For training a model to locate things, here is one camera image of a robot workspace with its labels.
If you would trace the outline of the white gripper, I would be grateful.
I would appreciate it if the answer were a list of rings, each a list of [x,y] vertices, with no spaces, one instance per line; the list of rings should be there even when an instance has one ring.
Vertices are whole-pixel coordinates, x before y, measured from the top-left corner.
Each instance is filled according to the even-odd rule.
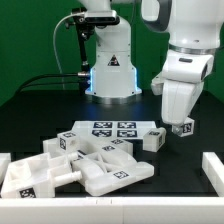
[[[162,71],[153,78],[151,88],[162,96],[161,116],[172,132],[182,133],[186,118],[199,98],[206,76],[211,74],[214,56],[169,50]]]

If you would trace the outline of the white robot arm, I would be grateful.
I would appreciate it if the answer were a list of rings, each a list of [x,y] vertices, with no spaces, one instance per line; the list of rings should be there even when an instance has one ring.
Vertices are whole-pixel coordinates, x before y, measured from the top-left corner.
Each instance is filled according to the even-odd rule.
[[[84,21],[96,32],[96,62],[86,93],[109,103],[141,92],[144,83],[130,61],[135,42],[142,70],[153,64],[159,68],[151,77],[151,90],[162,97],[162,121],[183,134],[193,125],[189,115],[221,47],[224,0],[137,0],[135,28],[111,8],[129,1],[79,0],[86,8]]]

